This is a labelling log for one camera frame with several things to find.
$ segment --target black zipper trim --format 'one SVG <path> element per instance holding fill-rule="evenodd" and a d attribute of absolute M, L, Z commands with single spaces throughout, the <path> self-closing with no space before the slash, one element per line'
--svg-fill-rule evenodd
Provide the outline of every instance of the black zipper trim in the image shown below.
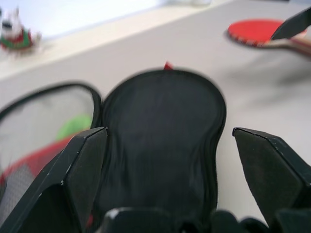
<path fill-rule="evenodd" d="M 21 98 L 18 98 L 17 100 L 15 100 L 14 102 L 11 102 L 10 104 L 8 104 L 6 107 L 4 107 L 0 111 L 0 124 L 1 124 L 1 121 L 7 116 L 7 114 L 12 112 L 17 107 L 33 99 L 39 98 L 41 95 L 54 92 L 55 90 L 61 90 L 61 89 L 66 89 L 70 87 L 81 87 L 81 88 L 88 90 L 92 94 L 92 98 L 94 101 L 94 111 L 93 111 L 93 120 L 91 124 L 91 129 L 99 127 L 101 124 L 101 102 L 102 102 L 101 95 L 99 94 L 98 91 L 96 91 L 95 88 L 82 82 L 81 83 L 72 82 L 72 83 L 62 83 L 62 84 L 57 84 L 57 85 L 51 85 L 51 86 L 46 87 L 43 90 L 35 91 Z"/>

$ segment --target mesh bag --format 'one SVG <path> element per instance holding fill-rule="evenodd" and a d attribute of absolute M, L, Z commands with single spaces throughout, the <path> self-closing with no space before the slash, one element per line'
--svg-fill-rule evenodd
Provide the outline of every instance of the mesh bag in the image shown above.
<path fill-rule="evenodd" d="M 0 113 L 0 226 L 70 139 L 99 124 L 101 98 L 83 84 L 54 86 Z"/>

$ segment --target red tag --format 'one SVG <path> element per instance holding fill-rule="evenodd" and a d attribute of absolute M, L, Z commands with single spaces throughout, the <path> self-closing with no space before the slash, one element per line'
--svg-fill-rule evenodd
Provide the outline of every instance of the red tag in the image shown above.
<path fill-rule="evenodd" d="M 166 62 L 166 63 L 165 63 L 165 66 L 164 66 L 164 69 L 165 69 L 165 70 L 166 70 L 166 69 L 173 69 L 173 66 L 172 66 L 171 63 Z"/>
<path fill-rule="evenodd" d="M 93 217 L 93 215 L 90 215 L 90 216 L 89 216 L 89 219 L 88 219 L 88 221 L 87 221 L 86 227 L 92 226 L 93 221 L 94 221 L 94 217 Z"/>

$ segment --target red and green decoration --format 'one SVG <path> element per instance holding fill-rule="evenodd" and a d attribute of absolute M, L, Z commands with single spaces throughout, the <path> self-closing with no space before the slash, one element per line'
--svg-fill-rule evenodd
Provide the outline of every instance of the red and green decoration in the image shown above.
<path fill-rule="evenodd" d="M 6 39 L 3 36 L 0 37 L 0 45 L 4 49 L 9 50 L 24 50 L 33 45 L 31 41 L 31 35 L 29 31 L 23 30 L 21 35 L 14 39 Z"/>

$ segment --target black rubber pad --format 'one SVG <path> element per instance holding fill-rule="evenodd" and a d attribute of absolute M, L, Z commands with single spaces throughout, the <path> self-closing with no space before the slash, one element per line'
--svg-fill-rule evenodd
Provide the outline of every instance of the black rubber pad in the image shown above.
<path fill-rule="evenodd" d="M 309 207 L 311 168 L 281 138 L 235 129 L 248 186 L 267 223 L 283 208 Z"/>
<path fill-rule="evenodd" d="M 86 227 L 98 189 L 106 138 L 105 130 L 87 138 L 67 177 L 67 195 L 76 209 L 82 229 Z"/>

